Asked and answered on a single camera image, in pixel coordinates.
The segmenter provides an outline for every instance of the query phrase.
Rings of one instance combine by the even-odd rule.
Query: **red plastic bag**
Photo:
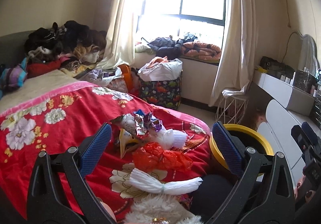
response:
[[[133,153],[135,167],[144,172],[158,170],[191,170],[193,161],[179,151],[164,150],[157,142],[147,143]]]

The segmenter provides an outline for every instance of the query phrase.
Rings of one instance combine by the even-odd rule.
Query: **red floral bedspread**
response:
[[[164,182],[181,181],[203,176],[208,170],[210,148],[208,134],[199,126],[181,121],[168,111],[149,105],[134,96],[107,88],[87,87],[59,94],[40,104],[0,118],[0,187],[15,208],[26,217],[29,179],[38,153],[65,152],[93,135],[104,122],[126,113],[142,109],[153,112],[166,129],[177,129],[188,134],[182,149],[193,161],[192,171],[154,170],[150,174]],[[118,128],[113,126],[113,133]],[[132,187],[129,174],[134,168],[132,155],[120,159],[113,146],[113,138],[94,172],[86,180],[96,196],[114,211],[121,221],[135,198],[145,193]],[[62,183],[72,208],[79,211],[65,178]]]

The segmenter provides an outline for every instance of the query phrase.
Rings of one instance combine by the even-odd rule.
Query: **white plastic bag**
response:
[[[158,63],[152,68],[147,68],[149,63],[138,71],[139,77],[145,81],[171,81],[180,76],[183,63],[179,59],[174,59],[168,63]]]
[[[159,132],[150,129],[148,136],[145,138],[148,142],[158,142],[164,150],[170,150],[172,147],[182,149],[186,139],[186,133],[173,129],[166,130],[164,125]]]

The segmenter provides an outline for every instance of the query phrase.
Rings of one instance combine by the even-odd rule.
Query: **trash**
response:
[[[144,172],[158,170],[191,170],[193,161],[179,151],[164,150],[157,142],[150,142],[133,153],[135,167]]]
[[[132,136],[124,129],[120,130],[119,134],[119,146],[120,146],[120,158],[122,159],[127,152],[136,150],[144,142]]]
[[[113,120],[111,120],[112,123],[116,124],[122,129],[125,129],[128,131],[131,135],[136,136],[136,123],[134,116],[130,113],[121,115]]]
[[[148,128],[144,126],[144,116],[135,114],[135,133],[137,138],[144,139],[148,134]]]
[[[164,150],[169,150],[172,147],[182,149],[185,145],[187,134],[178,130],[166,130],[164,126],[159,132],[150,130],[148,137],[145,140],[149,142],[159,143]]]

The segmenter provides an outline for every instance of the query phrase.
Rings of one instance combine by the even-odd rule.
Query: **white flower print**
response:
[[[22,110],[20,112],[16,112],[14,114],[11,115],[7,115],[6,119],[3,120],[3,122],[1,123],[0,129],[3,131],[4,129],[8,128],[9,131],[12,131],[15,124],[26,114],[28,114],[29,110],[25,109]]]
[[[103,95],[113,95],[113,100],[126,100],[126,101],[130,101],[132,99],[134,99],[132,96],[130,96],[129,94],[126,94],[126,93],[121,93],[121,92],[118,92],[118,91],[114,91],[114,90],[110,90],[106,87],[93,87],[92,88],[92,91],[97,94],[97,95],[100,95],[100,96],[103,96]]]
[[[48,124],[55,124],[66,117],[66,112],[61,109],[52,109],[45,115],[45,122]]]
[[[112,184],[111,190],[120,193],[120,196],[123,199],[138,198],[148,194],[147,192],[135,188],[129,183],[129,177],[134,168],[134,163],[126,163],[123,165],[122,171],[113,170],[113,175],[109,178],[109,181]],[[160,181],[167,176],[167,171],[153,170],[148,174]]]
[[[192,131],[194,131],[195,133],[203,133],[203,134],[206,134],[206,132],[199,126],[195,125],[195,124],[192,124],[191,123],[191,126],[190,126],[190,129]]]
[[[30,115],[35,116],[35,115],[40,115],[42,112],[47,110],[47,101],[44,101],[38,105],[35,105],[30,108]]]
[[[22,117],[5,137],[10,149],[21,150],[25,144],[30,145],[36,136],[32,131],[35,126],[35,120]]]

